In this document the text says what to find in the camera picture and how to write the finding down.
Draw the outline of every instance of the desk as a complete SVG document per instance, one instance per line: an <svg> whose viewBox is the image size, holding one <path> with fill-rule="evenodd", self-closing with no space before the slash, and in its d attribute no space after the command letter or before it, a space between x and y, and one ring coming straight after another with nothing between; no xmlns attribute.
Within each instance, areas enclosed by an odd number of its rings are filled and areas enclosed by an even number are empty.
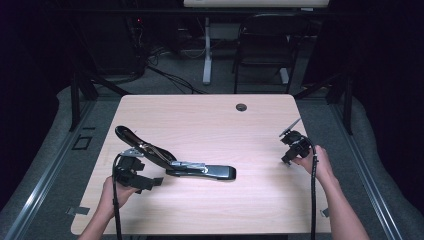
<svg viewBox="0 0 424 240"><path fill-rule="evenodd" d="M247 110L240 112L236 105ZM114 133L118 125L170 151L180 161L230 165L234 181L172 177L144 158L149 178L161 186L134 194L121 208L123 234L277 234L308 233L311 222L310 175L281 161L288 147L278 135L299 117L290 95L125 96L117 109L81 201L88 215L77 215L71 230L80 234L97 206L115 156L129 148ZM294 128L305 134L300 121ZM327 208L317 181L317 211ZM317 232L330 232L317 213ZM110 221L105 234L115 234Z"/></svg>
<svg viewBox="0 0 424 240"><path fill-rule="evenodd" d="M184 7L192 8L326 8L329 0L184 0ZM211 83L212 57L210 51L210 23L205 20L205 67L203 84Z"/></svg>
<svg viewBox="0 0 424 240"><path fill-rule="evenodd" d="M184 0L185 7L277 7L325 8L329 0Z"/></svg>

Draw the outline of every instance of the black cable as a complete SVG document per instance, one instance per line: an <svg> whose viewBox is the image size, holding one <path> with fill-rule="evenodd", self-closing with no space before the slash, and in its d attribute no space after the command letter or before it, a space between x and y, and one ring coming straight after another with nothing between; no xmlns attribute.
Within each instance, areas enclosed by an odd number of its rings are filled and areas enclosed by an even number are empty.
<svg viewBox="0 0 424 240"><path fill-rule="evenodd" d="M115 225L116 225L116 236L118 240L122 240L122 233L121 233L121 217L119 215L119 201L118 201L118 195L116 192L116 176L115 176L115 167L116 167L116 161L118 158L120 158L121 155L117 155L115 160L113 161L113 168L112 168L112 180L113 180L113 209L115 213Z"/></svg>
<svg viewBox="0 0 424 240"><path fill-rule="evenodd" d="M166 77L166 78L168 78L172 83L174 83L174 85L175 84L180 84L183 87L186 87L186 88L190 89L191 90L191 94L194 94L194 93L207 94L207 92L193 87L193 85L191 85L188 81L186 81L186 80L184 80L184 79L182 79L180 77L177 77L175 75L172 75L172 74L163 72L163 71L161 71L161 70L159 70L157 68L154 68L152 66L149 66L149 65L147 66L147 68L150 69L150 70L152 70L152 71L154 71L154 72L156 72L156 73L158 73L158 74L160 74L160 75L162 75L162 76L164 76L164 77Z"/></svg>
<svg viewBox="0 0 424 240"><path fill-rule="evenodd" d="M309 138L306 138L306 141L311 145L312 149L312 170L311 170L311 202L312 202L312 216L311 216L311 239L315 240L315 232L316 232L316 188L315 188L315 179L316 179L316 172L317 172L317 153L315 150L315 145L312 143L312 141Z"/></svg>

